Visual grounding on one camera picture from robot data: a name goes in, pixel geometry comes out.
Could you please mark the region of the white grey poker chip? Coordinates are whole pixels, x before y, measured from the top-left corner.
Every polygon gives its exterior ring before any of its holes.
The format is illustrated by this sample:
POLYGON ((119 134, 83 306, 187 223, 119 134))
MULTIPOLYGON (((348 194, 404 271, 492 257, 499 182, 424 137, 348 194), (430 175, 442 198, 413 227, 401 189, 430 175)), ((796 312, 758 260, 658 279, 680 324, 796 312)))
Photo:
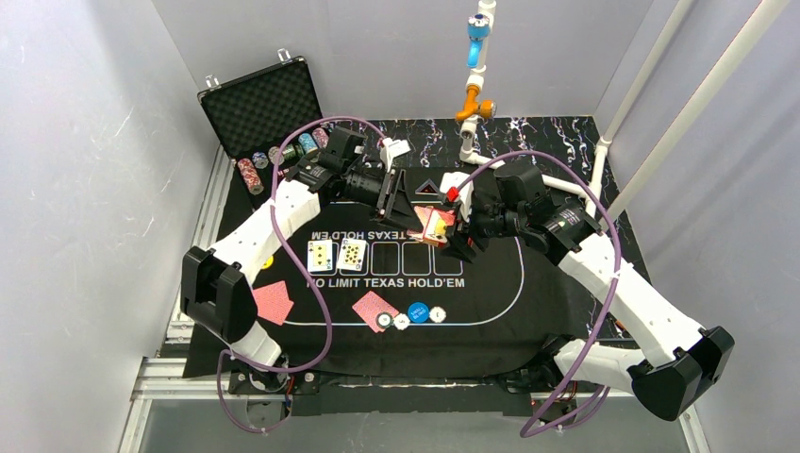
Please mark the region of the white grey poker chip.
POLYGON ((446 320, 446 311, 442 307, 432 307, 428 314, 428 319, 435 324, 441 324, 446 320))

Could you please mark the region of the red backed playing card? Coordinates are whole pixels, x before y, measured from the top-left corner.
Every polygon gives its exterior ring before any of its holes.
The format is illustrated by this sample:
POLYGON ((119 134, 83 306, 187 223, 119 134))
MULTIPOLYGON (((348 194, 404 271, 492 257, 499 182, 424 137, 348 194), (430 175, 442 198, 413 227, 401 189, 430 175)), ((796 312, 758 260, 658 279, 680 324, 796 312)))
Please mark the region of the red backed playing card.
POLYGON ((377 326, 375 318, 380 312, 388 312, 393 318, 399 311, 375 292, 368 292, 352 306, 353 311, 375 333, 382 333, 386 329, 377 326))

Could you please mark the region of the red poker chip stack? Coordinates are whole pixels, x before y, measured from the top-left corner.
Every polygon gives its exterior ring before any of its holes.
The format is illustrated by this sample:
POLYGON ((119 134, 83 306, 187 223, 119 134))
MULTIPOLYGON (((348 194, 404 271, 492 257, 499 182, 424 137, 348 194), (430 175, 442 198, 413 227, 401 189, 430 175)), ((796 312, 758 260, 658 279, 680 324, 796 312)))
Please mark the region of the red poker chip stack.
POLYGON ((239 159, 237 161, 237 167, 247 191, 252 195, 261 194, 264 191, 264 186, 253 161, 250 159, 239 159))

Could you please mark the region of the pink green chip stack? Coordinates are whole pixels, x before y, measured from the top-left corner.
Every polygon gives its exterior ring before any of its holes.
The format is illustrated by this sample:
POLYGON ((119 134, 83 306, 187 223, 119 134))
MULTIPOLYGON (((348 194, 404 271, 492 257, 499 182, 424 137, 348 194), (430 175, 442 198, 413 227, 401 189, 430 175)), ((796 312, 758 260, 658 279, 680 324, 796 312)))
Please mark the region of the pink green chip stack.
POLYGON ((316 127, 311 132, 311 137, 317 144, 317 147, 320 149, 324 149, 327 147, 329 142, 329 135, 325 129, 322 127, 316 127))

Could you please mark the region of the blue chip stack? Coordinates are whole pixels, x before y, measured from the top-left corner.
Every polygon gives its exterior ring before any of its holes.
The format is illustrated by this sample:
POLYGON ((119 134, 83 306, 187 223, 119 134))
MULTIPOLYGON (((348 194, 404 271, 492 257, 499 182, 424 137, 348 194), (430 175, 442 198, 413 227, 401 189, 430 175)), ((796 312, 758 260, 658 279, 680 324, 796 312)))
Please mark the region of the blue chip stack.
POLYGON ((319 149, 318 143, 309 133, 302 133, 298 137, 298 143, 302 149, 302 153, 304 155, 311 153, 313 151, 317 151, 319 149))

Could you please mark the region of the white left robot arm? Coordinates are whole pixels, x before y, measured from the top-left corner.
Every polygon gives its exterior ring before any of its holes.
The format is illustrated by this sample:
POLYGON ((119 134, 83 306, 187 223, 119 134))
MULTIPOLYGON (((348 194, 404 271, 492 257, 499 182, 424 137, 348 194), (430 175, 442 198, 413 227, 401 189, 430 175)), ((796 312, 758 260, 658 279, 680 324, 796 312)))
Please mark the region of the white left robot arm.
POLYGON ((405 140, 383 138, 383 172, 357 162, 363 135, 336 127, 326 148, 308 152, 280 177, 275 191, 232 233, 203 249, 193 246, 182 261, 180 309, 228 347, 227 354, 259 371, 278 372, 279 344, 258 321, 252 284, 262 265, 278 250, 297 256, 288 239, 334 201, 367 206, 379 224, 420 231, 423 226, 408 199, 406 177, 393 167, 406 154, 405 140))

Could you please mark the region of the white pvc pipe frame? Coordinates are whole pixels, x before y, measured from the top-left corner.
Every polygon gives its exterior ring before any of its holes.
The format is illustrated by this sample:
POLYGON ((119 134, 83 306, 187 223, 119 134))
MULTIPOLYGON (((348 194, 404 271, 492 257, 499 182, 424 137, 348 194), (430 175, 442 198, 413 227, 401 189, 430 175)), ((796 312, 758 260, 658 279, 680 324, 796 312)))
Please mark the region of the white pvc pipe frame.
MULTIPOLYGON (((461 148, 458 151, 458 158, 467 164, 482 165, 492 158, 483 156, 480 152, 482 150, 499 152, 503 143, 508 146, 514 144, 528 147, 545 144, 547 148, 554 149, 557 141, 562 141, 563 149, 558 154, 565 157, 568 163, 576 161, 579 176, 590 178, 586 182, 590 192, 599 194, 602 192, 612 135, 641 93, 646 80, 655 70, 661 53, 665 51, 693 4, 693 1, 679 1, 675 4, 606 133, 597 133, 593 119, 587 116, 513 117, 502 119, 498 127, 488 127, 481 126, 478 123, 480 116, 474 114, 460 126, 461 148)), ((722 88, 723 83, 733 74, 746 54, 753 49, 788 4, 787 1, 758 3, 653 148, 644 164, 646 173, 649 173, 657 162, 662 161, 667 147, 675 144, 699 117, 712 97, 722 88)))

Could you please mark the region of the blue small blind button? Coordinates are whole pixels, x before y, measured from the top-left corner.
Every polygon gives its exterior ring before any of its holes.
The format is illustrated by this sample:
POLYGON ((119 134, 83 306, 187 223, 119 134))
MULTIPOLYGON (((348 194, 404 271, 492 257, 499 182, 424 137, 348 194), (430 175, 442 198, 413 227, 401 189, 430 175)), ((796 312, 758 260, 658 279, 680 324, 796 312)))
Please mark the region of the blue small blind button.
POLYGON ((430 317, 430 308, 427 304, 417 301, 409 305, 407 315, 414 324, 425 323, 430 317))

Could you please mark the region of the yellow big blind button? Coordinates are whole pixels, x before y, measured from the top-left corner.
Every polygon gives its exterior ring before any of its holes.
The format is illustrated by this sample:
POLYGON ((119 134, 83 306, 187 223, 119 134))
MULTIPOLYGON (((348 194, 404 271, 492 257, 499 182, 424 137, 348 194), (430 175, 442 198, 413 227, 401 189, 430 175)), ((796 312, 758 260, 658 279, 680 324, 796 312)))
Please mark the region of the yellow big blind button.
POLYGON ((267 259, 267 260, 264 262, 264 264, 261 266, 261 269, 262 269, 262 270, 265 270, 265 269, 268 269, 268 268, 270 268, 270 267, 273 265, 273 263, 274 263, 274 260, 275 260, 275 259, 274 259, 273 257, 269 257, 269 258, 268 258, 268 259, 267 259))

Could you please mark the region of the black aluminium chip case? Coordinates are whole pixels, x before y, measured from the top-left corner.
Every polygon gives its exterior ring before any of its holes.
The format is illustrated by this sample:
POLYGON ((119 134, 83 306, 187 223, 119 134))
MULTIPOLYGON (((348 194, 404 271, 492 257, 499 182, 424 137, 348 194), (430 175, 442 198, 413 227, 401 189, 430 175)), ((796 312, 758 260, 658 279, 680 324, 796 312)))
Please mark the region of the black aluminium chip case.
POLYGON ((300 126, 323 117, 302 56, 207 88, 197 100, 220 145, 235 161, 265 153, 300 126))

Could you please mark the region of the triangular all-in button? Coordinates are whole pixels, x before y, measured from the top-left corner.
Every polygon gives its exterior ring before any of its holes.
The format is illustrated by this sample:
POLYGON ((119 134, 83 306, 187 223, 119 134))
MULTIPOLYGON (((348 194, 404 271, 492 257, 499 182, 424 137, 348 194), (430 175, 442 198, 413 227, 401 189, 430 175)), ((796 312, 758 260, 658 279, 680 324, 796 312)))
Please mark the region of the triangular all-in button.
POLYGON ((438 185, 429 178, 415 190, 415 193, 418 195, 436 196, 440 191, 438 185))

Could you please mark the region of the black poker table mat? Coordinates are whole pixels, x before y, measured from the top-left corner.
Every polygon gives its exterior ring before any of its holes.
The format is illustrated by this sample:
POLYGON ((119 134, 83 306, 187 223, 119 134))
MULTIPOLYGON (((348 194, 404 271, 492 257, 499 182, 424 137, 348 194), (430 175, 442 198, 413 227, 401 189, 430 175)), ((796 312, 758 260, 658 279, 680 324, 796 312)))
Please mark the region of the black poker table mat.
MULTIPOLYGON (((555 334, 584 336, 597 302, 579 283, 524 243, 504 239, 466 263, 377 224, 369 207, 331 203, 288 239, 297 256, 312 240, 367 242, 360 272, 303 277, 284 250, 260 272, 253 290, 284 280, 294 302, 277 326, 258 318, 281 347, 276 366, 309 364, 345 375, 391 378, 476 378, 516 370, 555 334), (407 314, 413 302, 442 307, 446 320, 411 322, 406 330, 373 332, 352 306, 375 292, 407 314)), ((186 373, 211 372, 227 345, 195 324, 186 373)))

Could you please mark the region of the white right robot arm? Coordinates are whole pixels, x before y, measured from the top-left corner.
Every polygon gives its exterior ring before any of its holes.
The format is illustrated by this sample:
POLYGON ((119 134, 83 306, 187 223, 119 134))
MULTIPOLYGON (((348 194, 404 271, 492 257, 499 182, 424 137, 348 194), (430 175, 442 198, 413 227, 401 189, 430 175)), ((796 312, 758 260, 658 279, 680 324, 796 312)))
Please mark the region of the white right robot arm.
POLYGON ((735 341, 674 307, 627 261, 582 203, 553 197, 541 171, 522 161, 493 173, 497 193, 477 190, 475 174, 442 176, 443 204, 455 213, 443 253, 472 261, 494 238, 515 238, 605 303, 636 341, 625 349, 552 336, 536 359, 549 378, 586 381, 633 394, 656 417, 676 420, 723 373, 735 341))

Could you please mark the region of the red playing card box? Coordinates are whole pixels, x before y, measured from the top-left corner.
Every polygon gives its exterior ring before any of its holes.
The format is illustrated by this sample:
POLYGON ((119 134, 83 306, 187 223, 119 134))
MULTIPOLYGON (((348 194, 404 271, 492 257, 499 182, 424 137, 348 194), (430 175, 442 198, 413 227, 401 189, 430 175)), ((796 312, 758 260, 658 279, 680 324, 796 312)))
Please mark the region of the red playing card box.
POLYGON ((452 227, 456 222, 456 216, 452 211, 432 209, 425 222, 423 231, 423 243, 435 247, 444 247, 447 243, 447 228, 452 227))

